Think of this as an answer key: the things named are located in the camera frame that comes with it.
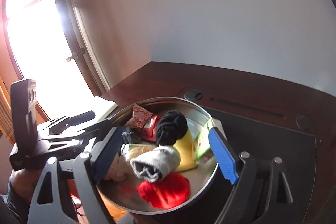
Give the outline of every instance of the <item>striped curtain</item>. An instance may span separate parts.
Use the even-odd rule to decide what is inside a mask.
[[[15,143],[11,113],[11,99],[0,76],[0,132],[13,145]]]

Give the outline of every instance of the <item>window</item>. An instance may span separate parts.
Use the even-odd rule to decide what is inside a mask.
[[[72,56],[55,0],[6,0],[4,24],[18,68],[36,80],[37,100],[51,118],[88,110],[94,96]]]

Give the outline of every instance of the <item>stainless steel pot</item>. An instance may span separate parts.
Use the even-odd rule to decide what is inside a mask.
[[[193,138],[200,132],[211,116],[199,105],[176,97],[157,97],[137,103],[152,113],[164,115],[167,111],[177,109],[187,119],[188,127]],[[119,125],[124,125],[132,116],[133,105],[130,105],[111,117]],[[218,169],[218,163],[212,158],[196,169],[181,174],[190,181],[191,195],[187,202],[169,209],[153,208],[142,200],[137,192],[137,186],[142,181],[134,176],[128,176],[123,182],[102,181],[98,188],[103,195],[116,206],[136,214],[155,215],[171,212],[196,202],[210,187]]]

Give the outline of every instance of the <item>red sock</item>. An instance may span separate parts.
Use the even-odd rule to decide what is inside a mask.
[[[154,208],[171,209],[186,202],[190,195],[189,180],[177,173],[170,173],[165,179],[150,183],[141,182],[137,190],[140,197]]]

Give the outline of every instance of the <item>dark wooden desk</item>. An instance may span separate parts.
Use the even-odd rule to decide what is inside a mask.
[[[148,98],[184,97],[199,89],[198,104],[302,131],[298,115],[309,117],[307,131],[316,136],[315,185],[305,223],[310,223],[327,202],[336,183],[336,97],[321,91],[248,72],[178,63],[150,62],[102,97],[118,104],[114,113]]]

